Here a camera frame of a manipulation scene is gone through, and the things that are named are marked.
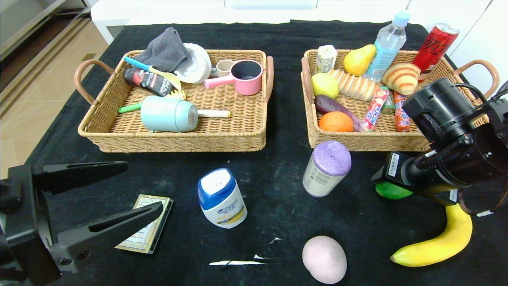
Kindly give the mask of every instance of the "banana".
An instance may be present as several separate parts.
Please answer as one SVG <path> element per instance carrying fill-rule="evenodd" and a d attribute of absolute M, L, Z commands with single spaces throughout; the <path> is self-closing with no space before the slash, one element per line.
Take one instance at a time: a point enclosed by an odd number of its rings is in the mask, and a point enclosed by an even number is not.
<path fill-rule="evenodd" d="M 471 238 L 473 224 L 459 204 L 446 206 L 445 231 L 431 240 L 404 246 L 390 260 L 409 267 L 427 266 L 446 260 L 463 250 Z"/>

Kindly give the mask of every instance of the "beige cup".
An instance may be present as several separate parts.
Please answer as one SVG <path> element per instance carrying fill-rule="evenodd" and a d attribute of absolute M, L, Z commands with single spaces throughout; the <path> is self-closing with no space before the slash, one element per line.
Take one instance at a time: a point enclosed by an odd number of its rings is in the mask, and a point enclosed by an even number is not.
<path fill-rule="evenodd" d="M 227 76 L 229 74 L 229 71 L 231 70 L 231 66 L 235 62 L 232 60 L 222 60 L 217 63 L 215 68 L 217 69 L 217 76 Z"/>

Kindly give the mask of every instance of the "basket handle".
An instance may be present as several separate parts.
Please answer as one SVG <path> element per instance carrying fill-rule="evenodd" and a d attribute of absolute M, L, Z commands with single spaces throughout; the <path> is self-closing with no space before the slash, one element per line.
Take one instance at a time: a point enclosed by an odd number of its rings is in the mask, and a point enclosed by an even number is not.
<path fill-rule="evenodd" d="M 272 90 L 273 90 L 273 57 L 270 55 L 266 57 L 266 67 L 267 67 L 267 73 L 266 73 L 265 102 L 268 102 L 268 100 L 270 99 L 270 96 L 272 96 Z"/>
<path fill-rule="evenodd" d="M 454 71 L 454 73 L 457 75 L 461 74 L 465 70 L 467 70 L 469 67 L 471 67 L 472 65 L 475 65 L 475 64 L 483 65 L 489 71 L 490 75 L 492 75 L 492 86 L 485 93 L 485 97 L 489 98 L 494 93 L 494 91 L 497 89 L 497 87 L 499 86 L 499 73 L 497 72 L 496 68 L 491 63 L 489 63 L 488 61 L 485 61 L 485 60 L 474 60 L 474 61 L 471 61 L 471 62 L 463 65 L 462 67 L 456 69 Z"/>
<path fill-rule="evenodd" d="M 303 72 L 303 87 L 305 88 L 305 94 L 307 94 L 307 99 L 309 100 L 309 103 L 312 104 L 314 90 L 312 89 L 312 82 L 310 80 L 309 59 L 305 56 L 302 58 L 302 72 Z"/>
<path fill-rule="evenodd" d="M 103 69 L 105 69 L 107 72 L 109 72 L 109 74 L 114 74 L 115 70 L 113 70 L 108 65 L 106 65 L 105 63 L 98 61 L 98 60 L 84 61 L 76 69 L 76 72 L 74 73 L 74 86 L 76 87 L 76 90 L 81 94 L 81 96 L 84 97 L 86 99 L 86 101 L 88 101 L 88 103 L 90 103 L 90 105 L 92 105 L 93 102 L 95 101 L 95 98 L 93 98 L 90 95 L 90 93 L 88 93 L 85 90 L 85 88 L 83 88 L 83 86 L 81 85 L 81 76 L 83 75 L 83 72 L 89 65 L 99 65 Z"/>

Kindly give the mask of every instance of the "bread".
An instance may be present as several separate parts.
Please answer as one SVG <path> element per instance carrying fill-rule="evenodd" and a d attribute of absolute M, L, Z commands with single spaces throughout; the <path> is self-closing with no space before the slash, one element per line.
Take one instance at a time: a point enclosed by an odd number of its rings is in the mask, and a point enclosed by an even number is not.
<path fill-rule="evenodd" d="M 420 72 L 420 68 L 414 64 L 396 64 L 386 70 L 383 82 L 400 94 L 411 95 L 418 85 Z"/>
<path fill-rule="evenodd" d="M 341 94 L 352 98 L 371 101 L 374 92 L 379 88 L 374 81 L 363 77 L 357 77 L 341 70 L 330 70 L 328 74 L 332 75 L 339 87 Z"/>

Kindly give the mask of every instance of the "gray cloth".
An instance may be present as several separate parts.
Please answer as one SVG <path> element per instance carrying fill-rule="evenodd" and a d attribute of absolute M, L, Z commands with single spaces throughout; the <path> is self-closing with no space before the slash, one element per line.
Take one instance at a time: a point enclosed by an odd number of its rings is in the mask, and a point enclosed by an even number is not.
<path fill-rule="evenodd" d="M 192 60 L 173 27 L 153 39 L 136 60 L 163 72 L 172 72 Z"/>

